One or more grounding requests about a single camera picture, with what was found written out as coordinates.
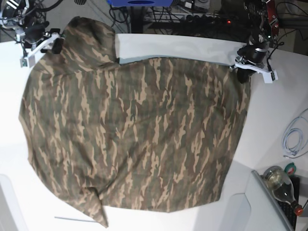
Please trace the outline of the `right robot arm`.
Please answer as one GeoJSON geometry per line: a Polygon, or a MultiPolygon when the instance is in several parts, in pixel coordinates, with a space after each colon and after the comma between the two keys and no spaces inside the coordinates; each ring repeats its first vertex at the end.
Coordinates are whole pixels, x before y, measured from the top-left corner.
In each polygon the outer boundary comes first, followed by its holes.
{"type": "Polygon", "coordinates": [[[33,67],[36,64],[36,54],[51,51],[60,54],[64,43],[64,35],[59,28],[49,31],[47,12],[62,3],[56,1],[49,7],[44,7],[42,0],[2,0],[0,2],[0,29],[4,33],[15,32],[13,40],[21,45],[21,67],[33,67]]]}

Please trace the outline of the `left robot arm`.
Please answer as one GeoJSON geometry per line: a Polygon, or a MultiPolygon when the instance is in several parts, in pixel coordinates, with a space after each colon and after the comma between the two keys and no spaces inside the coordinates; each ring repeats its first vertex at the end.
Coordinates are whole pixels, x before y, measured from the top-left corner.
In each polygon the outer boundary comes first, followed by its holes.
{"type": "Polygon", "coordinates": [[[244,9],[252,23],[252,31],[246,45],[237,51],[235,63],[230,67],[237,71],[240,83],[246,83],[254,73],[261,74],[265,83],[278,79],[276,70],[271,67],[270,59],[276,48],[279,35],[279,21],[273,0],[245,0],[244,9]]]}

